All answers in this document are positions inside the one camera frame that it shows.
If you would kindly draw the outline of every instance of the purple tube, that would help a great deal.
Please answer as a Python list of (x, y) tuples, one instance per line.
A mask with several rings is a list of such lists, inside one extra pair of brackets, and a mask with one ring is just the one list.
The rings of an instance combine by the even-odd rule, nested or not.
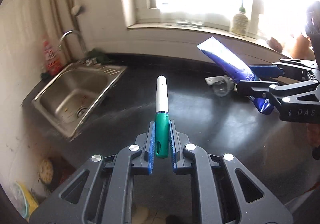
[[(234, 82), (260, 80), (241, 59), (214, 37), (200, 43), (198, 48), (219, 65)], [(260, 113), (269, 115), (272, 112), (273, 105), (269, 103), (268, 99), (254, 97), (249, 97), (249, 99)]]

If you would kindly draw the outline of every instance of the dish soap bottle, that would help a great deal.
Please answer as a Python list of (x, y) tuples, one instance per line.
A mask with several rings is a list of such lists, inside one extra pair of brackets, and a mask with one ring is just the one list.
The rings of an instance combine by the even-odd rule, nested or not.
[(50, 43), (47, 41), (46, 38), (44, 38), (43, 47), (44, 47), (45, 63), (50, 76), (53, 77), (62, 70), (60, 58), (56, 54), (56, 52), (53, 50), (52, 46), (50, 45)]
[(241, 3), (241, 7), (239, 8), (239, 13), (237, 13), (233, 19), (230, 27), (230, 33), (245, 37), (249, 26), (249, 19), (245, 15), (245, 8), (243, 7), (243, 0)]

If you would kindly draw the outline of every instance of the green and white pen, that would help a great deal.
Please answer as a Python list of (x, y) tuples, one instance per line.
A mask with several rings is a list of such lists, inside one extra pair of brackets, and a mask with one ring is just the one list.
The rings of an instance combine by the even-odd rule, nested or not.
[(167, 80), (165, 76), (157, 79), (156, 94), (156, 156), (159, 158), (168, 157), (169, 143), (169, 108)]

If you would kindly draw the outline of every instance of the hand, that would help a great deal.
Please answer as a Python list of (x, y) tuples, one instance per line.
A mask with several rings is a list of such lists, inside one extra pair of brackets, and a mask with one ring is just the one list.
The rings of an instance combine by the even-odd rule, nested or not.
[(320, 124), (307, 124), (308, 142), (313, 147), (320, 146)]

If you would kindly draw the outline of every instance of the kitchen sink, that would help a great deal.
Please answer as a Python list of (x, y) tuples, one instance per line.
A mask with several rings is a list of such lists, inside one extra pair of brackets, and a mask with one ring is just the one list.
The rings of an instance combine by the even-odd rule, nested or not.
[(69, 141), (119, 79), (125, 66), (72, 63), (34, 98), (33, 104)]

